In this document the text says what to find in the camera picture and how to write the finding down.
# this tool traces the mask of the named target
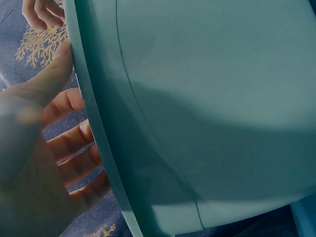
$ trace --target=curved edge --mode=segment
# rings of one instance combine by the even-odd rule
[[[125,208],[128,207],[128,211],[124,211],[124,218],[126,219],[128,227],[130,228],[134,236],[141,237],[143,235],[128,201],[128,197],[124,190],[123,184],[120,180],[119,172],[114,162],[107,136],[104,129],[100,129],[101,127],[103,128],[103,123],[94,97],[89,70],[85,61],[85,55],[81,42],[79,24],[77,19],[75,0],[65,0],[64,8],[66,13],[68,36],[72,47],[76,77],[84,100],[85,110],[91,125],[95,142],[96,144],[98,144],[98,142],[102,141],[102,146],[98,146],[98,149],[100,156],[103,158],[103,165],[107,168],[106,172],[112,185],[112,189],[114,193],[116,195],[119,195],[120,197],[119,204],[123,204]]]
[[[300,237],[316,237],[316,194],[292,203],[291,211]]]

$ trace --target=blue tablecloth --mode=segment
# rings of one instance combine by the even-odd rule
[[[66,28],[50,28],[45,32],[28,26],[21,14],[22,0],[0,0],[0,91],[27,81],[49,64],[55,48],[67,38]],[[77,87],[72,75],[67,88]],[[51,139],[86,118],[76,112],[53,124],[45,132]],[[71,189],[82,187],[97,174]],[[130,237],[117,201],[110,192],[101,203],[78,217],[62,237]],[[238,223],[212,228],[182,237],[298,237],[288,206]]]

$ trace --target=teal plastic object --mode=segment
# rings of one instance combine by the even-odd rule
[[[67,0],[75,69],[135,237],[246,219],[316,191],[308,0]]]
[[[316,194],[291,204],[300,237],[316,237]]]

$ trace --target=skin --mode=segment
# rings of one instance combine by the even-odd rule
[[[0,236],[59,236],[110,189],[105,171],[87,186],[67,187],[101,165],[88,121],[45,141],[42,130],[83,109],[77,88],[62,91],[72,72],[70,44],[62,43],[52,63],[26,83],[0,93]]]
[[[23,0],[22,13],[29,24],[41,30],[62,27],[65,13],[54,0]]]

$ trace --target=teal surface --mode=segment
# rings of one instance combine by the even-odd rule
[[[219,226],[315,191],[308,0],[69,1],[66,13],[87,114],[134,236]]]
[[[316,237],[316,194],[291,204],[300,237]]]

